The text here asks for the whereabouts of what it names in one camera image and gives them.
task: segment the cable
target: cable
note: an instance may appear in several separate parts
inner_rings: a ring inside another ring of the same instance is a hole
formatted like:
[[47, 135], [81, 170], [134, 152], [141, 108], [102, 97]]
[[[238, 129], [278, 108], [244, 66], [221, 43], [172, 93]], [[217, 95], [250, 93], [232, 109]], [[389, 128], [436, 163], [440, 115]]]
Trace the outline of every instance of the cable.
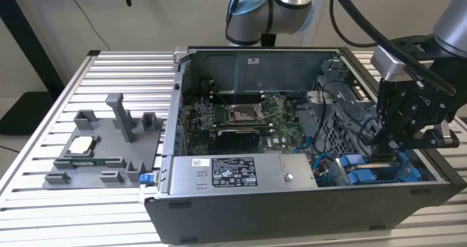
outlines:
[[314, 132], [314, 135], [313, 135], [313, 150], [318, 153], [318, 154], [322, 154], [322, 152], [316, 148], [316, 140], [317, 140], [317, 135], [320, 134], [321, 132], [321, 128], [322, 128], [322, 125], [324, 125], [324, 118], [325, 118], [325, 98], [324, 98], [324, 91], [322, 91], [322, 88], [321, 88], [321, 97], [322, 97], [322, 110], [321, 110], [321, 118], [320, 118], [320, 123], [317, 124], [317, 130]]
[[11, 149], [11, 148], [7, 148], [7, 147], [5, 147], [5, 146], [1, 146], [1, 145], [0, 145], [0, 148], [2, 148], [2, 149], [5, 149], [5, 150], [9, 150], [9, 151], [13, 151], [13, 152], [15, 152], [15, 153], [19, 153], [18, 150]]
[[[338, 36], [338, 38], [350, 46], [356, 47], [356, 48], [370, 48], [373, 46], [377, 46], [376, 43], [354, 43], [352, 42], [341, 33], [337, 23], [336, 23], [336, 17], [333, 15], [333, 0], [329, 0], [329, 19], [330, 19], [330, 24], [332, 24], [332, 28]], [[414, 37], [425, 37], [425, 35], [416, 35], [416, 36], [408, 36], [408, 37], [400, 37], [400, 38], [394, 38], [390, 39], [390, 41], [398, 41], [398, 40], [404, 40], [408, 38], [414, 38]]]
[[370, 120], [376, 120], [374, 117], [368, 117], [364, 120], [361, 127], [360, 127], [360, 130], [358, 130], [358, 133], [356, 134], [356, 144], [357, 144], [361, 151], [365, 151], [365, 149], [362, 148], [362, 144], [361, 144], [361, 134], [362, 134], [364, 127], [366, 126], [366, 124]]
[[232, 19], [232, 16], [233, 16], [233, 11], [238, 5], [238, 2], [240, 0], [233, 0], [230, 1], [229, 0], [229, 3], [232, 2], [232, 5], [229, 4], [228, 7], [226, 7], [226, 24], [225, 24], [225, 39], [228, 40], [228, 37], [226, 37], [226, 29], [228, 29], [228, 25], [230, 24], [230, 19]]
[[321, 160], [321, 158], [324, 158], [325, 155], [328, 155], [326, 152], [318, 155], [318, 157], [316, 158], [316, 161], [313, 163], [312, 169], [317, 168], [317, 164], [320, 163], [320, 160]]
[[341, 7], [345, 9], [348, 15], [353, 19], [357, 26], [362, 29], [366, 35], [373, 39], [377, 45], [385, 51], [390, 53], [390, 55], [397, 58], [408, 68], [406, 74], [410, 78], [418, 81], [418, 77], [421, 80], [425, 80], [429, 84], [436, 86], [446, 95], [452, 96], [456, 93], [454, 88], [449, 83], [446, 83], [441, 77], [438, 77], [434, 72], [432, 72], [424, 65], [421, 65], [408, 54], [405, 54], [394, 44], [384, 37], [384, 35], [376, 30], [373, 25], [361, 15], [358, 9], [353, 5], [350, 0], [337, 0]]
[[308, 149], [310, 145], [312, 145], [312, 138], [308, 136], [305, 146], [298, 146], [298, 147], [293, 148], [290, 153], [294, 154], [297, 152], [297, 150]]
[[99, 38], [99, 41], [102, 41], [102, 43], [103, 43], [105, 47], [106, 47], [106, 48], [107, 48], [107, 50], [110, 51], [111, 49], [110, 49], [110, 47], [107, 46], [107, 44], [106, 44], [105, 40], [102, 39], [102, 37], [99, 36], [99, 34], [97, 33], [97, 31], [95, 31], [95, 29], [94, 29], [94, 26], [93, 26], [93, 24], [91, 24], [91, 22], [90, 22], [90, 19], [89, 19], [89, 17], [87, 17], [87, 15], [86, 15], [86, 13], [83, 12], [83, 10], [82, 10], [82, 8], [81, 8], [79, 4], [77, 3], [77, 1], [75, 1], [75, 0], [73, 0], [73, 2], [74, 2], [74, 4], [75, 4], [75, 6], [78, 7], [78, 9], [79, 9], [79, 11], [81, 11], [81, 13], [82, 13], [83, 17], [85, 17], [85, 18], [86, 18], [86, 20], [87, 20], [87, 23], [89, 23], [89, 25], [90, 25], [91, 31], [94, 32], [94, 34], [95, 34], [95, 35], [97, 35], [97, 37]]
[[226, 14], [225, 14], [225, 23], [228, 23], [228, 14], [229, 14], [230, 3], [232, 3], [232, 0], [228, 0]]

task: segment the sticker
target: sticker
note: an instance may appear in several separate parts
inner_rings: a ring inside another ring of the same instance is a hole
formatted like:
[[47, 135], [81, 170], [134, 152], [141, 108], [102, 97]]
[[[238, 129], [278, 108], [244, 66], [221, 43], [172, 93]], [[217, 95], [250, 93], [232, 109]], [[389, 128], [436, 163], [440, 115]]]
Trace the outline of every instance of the sticker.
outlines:
[[248, 58], [248, 64], [258, 64], [260, 63], [260, 59], [257, 57], [253, 58]]
[[257, 186], [253, 158], [213, 158], [212, 186], [214, 188]]
[[190, 165], [193, 167], [209, 167], [210, 159], [209, 158], [193, 158]]

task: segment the robotic arm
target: robotic arm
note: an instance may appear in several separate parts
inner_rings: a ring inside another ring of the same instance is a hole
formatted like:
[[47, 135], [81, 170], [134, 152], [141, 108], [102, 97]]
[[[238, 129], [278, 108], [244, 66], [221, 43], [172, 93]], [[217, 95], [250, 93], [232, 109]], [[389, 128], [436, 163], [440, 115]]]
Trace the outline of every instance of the robotic arm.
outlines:
[[[310, 1], [230, 0], [225, 29], [229, 44], [253, 45], [266, 33], [300, 31], [310, 21]], [[446, 123], [467, 103], [467, 0], [452, 0], [432, 35], [397, 41], [381, 35], [350, 0], [337, 1], [377, 43], [370, 63], [381, 73], [376, 108], [380, 128], [366, 144], [373, 156], [404, 149], [457, 147]], [[433, 129], [421, 134], [430, 125]]]
[[[410, 77], [417, 68], [376, 47], [370, 63], [381, 74], [376, 108], [381, 128], [370, 142], [373, 155], [393, 149], [454, 148], [458, 140], [446, 123], [467, 103], [467, 0], [452, 0], [432, 35], [397, 41], [394, 46], [453, 91], [424, 77]], [[429, 125], [433, 129], [421, 135], [418, 130]]]

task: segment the metal case panel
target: metal case panel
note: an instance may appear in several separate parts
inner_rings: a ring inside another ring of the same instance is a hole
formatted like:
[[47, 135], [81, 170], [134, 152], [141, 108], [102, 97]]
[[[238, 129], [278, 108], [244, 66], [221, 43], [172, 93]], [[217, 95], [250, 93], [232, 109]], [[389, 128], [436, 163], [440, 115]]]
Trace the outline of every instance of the metal case panel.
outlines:
[[432, 206], [448, 187], [405, 184], [148, 198], [144, 205], [162, 243], [226, 242], [389, 229], [417, 209]]

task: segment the blue connector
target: blue connector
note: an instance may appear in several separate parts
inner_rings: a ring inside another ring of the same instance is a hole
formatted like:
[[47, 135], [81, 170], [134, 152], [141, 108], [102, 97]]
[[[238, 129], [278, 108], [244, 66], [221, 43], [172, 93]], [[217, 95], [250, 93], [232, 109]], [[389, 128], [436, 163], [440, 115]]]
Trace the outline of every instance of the blue connector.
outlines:
[[153, 174], [141, 174], [141, 176], [138, 176], [138, 184], [153, 185], [154, 184], [154, 175]]

